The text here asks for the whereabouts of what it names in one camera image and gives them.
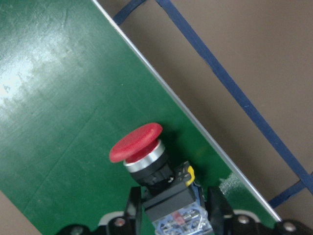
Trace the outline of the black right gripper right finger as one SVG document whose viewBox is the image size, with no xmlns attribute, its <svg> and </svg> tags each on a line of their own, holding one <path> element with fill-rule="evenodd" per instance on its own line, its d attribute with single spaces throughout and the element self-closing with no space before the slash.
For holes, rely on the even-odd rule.
<svg viewBox="0 0 313 235">
<path fill-rule="evenodd" d="M 208 187 L 207 211 L 215 235 L 232 234 L 234 211 L 219 187 Z"/>
</svg>

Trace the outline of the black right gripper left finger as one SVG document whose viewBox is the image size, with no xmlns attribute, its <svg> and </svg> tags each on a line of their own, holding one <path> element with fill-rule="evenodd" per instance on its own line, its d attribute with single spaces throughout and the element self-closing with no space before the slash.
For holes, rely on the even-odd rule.
<svg viewBox="0 0 313 235">
<path fill-rule="evenodd" d="M 142 222 L 141 187 L 131 187 L 124 217 L 130 235 L 140 235 Z"/>
</svg>

